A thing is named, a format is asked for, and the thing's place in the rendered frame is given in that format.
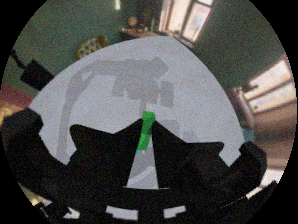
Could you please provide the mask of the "green post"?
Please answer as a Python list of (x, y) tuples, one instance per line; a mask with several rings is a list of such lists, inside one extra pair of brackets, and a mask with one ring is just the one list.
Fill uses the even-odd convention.
[(154, 113), (152, 112), (144, 112), (142, 111), (142, 133), (140, 143), (137, 145), (137, 151), (146, 151), (146, 147), (148, 147), (150, 135), (152, 135), (152, 124), (153, 121), (156, 120), (154, 117)]

